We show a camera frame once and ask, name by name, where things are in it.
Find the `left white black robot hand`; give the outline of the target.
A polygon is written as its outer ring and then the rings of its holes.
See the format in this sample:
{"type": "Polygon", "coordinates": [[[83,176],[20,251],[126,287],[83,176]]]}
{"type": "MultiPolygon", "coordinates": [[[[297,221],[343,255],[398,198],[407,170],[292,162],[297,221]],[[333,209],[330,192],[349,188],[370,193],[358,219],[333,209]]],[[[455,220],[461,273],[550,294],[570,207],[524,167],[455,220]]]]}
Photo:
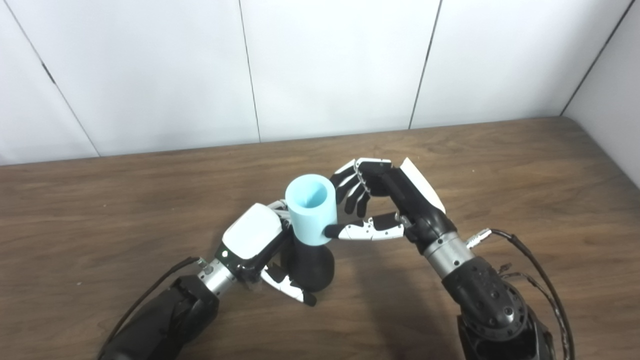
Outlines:
{"type": "Polygon", "coordinates": [[[274,263],[274,257],[293,241],[293,226],[284,199],[254,203],[222,235],[202,282],[217,297],[235,283],[268,284],[290,298],[313,307],[317,299],[274,263]]]}

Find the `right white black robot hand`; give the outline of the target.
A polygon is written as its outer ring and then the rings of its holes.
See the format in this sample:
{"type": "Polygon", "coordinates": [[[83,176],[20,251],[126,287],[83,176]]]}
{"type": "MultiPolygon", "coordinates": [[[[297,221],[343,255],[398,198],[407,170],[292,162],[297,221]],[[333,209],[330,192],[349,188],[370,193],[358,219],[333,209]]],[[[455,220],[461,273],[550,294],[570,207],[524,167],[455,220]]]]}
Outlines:
{"type": "Polygon", "coordinates": [[[357,158],[341,166],[330,177],[335,202],[346,214],[355,214],[350,223],[331,224],[323,235],[336,240],[408,239],[419,253],[457,232],[441,200],[425,176],[406,158],[400,166],[382,158],[357,158]],[[396,210],[367,217],[372,198],[390,198],[396,210]]]}

